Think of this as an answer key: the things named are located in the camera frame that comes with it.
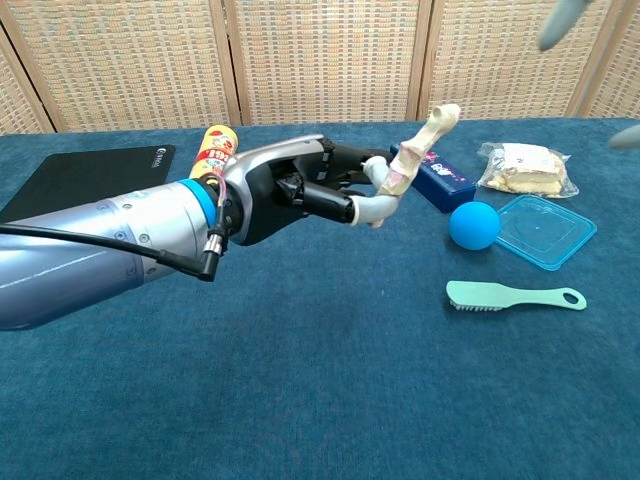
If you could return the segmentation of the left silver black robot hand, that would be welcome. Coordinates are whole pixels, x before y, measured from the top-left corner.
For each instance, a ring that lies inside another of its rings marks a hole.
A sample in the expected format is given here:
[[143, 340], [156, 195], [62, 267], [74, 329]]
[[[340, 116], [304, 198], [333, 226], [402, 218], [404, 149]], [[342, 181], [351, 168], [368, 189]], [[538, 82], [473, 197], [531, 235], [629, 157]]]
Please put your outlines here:
[[365, 162], [381, 149], [340, 145], [322, 134], [305, 135], [232, 156], [225, 169], [231, 241], [250, 246], [286, 226], [315, 215], [338, 223], [356, 218], [353, 184], [370, 184]]

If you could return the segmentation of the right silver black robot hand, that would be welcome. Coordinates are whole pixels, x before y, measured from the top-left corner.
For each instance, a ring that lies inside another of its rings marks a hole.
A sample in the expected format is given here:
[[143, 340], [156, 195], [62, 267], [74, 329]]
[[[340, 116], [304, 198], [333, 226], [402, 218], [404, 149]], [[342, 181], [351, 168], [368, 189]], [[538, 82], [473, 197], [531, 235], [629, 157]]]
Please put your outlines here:
[[[546, 17], [537, 34], [540, 52], [552, 49], [573, 28], [590, 5], [590, 0], [558, 0]], [[608, 146], [614, 150], [639, 149], [639, 125], [634, 125], [613, 135]]]

